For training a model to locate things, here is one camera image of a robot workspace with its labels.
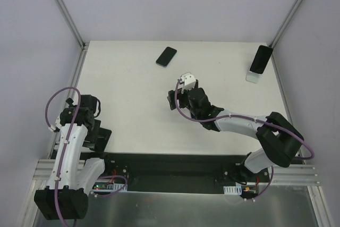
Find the silver phone stand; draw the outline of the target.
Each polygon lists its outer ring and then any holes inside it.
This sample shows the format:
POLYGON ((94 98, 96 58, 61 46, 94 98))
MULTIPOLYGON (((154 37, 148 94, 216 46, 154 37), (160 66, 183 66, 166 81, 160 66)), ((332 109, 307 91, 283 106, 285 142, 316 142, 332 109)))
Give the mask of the silver phone stand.
POLYGON ((262 74, 258 74, 258 73, 252 72, 251 70, 248 70, 245 79, 247 82, 258 83, 261 77, 262 77, 262 74))

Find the black phone stand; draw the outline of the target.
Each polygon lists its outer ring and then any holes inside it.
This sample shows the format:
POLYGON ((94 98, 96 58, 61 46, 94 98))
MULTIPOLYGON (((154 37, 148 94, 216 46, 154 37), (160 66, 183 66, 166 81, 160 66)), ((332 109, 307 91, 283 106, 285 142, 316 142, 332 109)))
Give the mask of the black phone stand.
POLYGON ((93 131, 86 137, 87 147, 95 152, 103 152, 107 146, 111 134, 111 130, 104 128, 99 128, 97 131, 93 131))

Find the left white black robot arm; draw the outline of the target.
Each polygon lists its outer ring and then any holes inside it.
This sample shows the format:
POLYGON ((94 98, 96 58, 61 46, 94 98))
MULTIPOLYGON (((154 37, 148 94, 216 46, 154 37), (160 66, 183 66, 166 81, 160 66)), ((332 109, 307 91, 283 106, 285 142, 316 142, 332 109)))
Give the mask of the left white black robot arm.
POLYGON ((85 141, 96 143, 100 120, 96 120, 99 100, 82 95, 80 104, 68 98, 68 107, 59 115, 56 128, 60 141, 52 173, 42 190, 37 190, 34 201, 47 220, 83 219, 88 209, 88 196, 98 177, 105 179, 112 173, 112 165, 101 158, 86 161, 78 171, 81 149, 85 141))

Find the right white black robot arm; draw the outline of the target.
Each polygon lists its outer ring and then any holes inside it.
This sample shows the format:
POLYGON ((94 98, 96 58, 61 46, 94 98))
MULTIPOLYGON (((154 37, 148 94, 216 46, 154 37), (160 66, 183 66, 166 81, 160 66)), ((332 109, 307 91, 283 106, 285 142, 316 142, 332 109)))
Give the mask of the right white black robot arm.
POLYGON ((304 141, 303 136, 280 113, 271 112, 260 117, 233 113, 212 105, 197 83, 189 90, 170 90, 167 100, 172 110, 189 110, 187 119, 200 123, 207 130, 233 132, 260 142, 260 149, 248 153, 239 165, 228 172, 230 179, 240 184, 252 181, 260 171, 273 165, 289 167, 304 141))

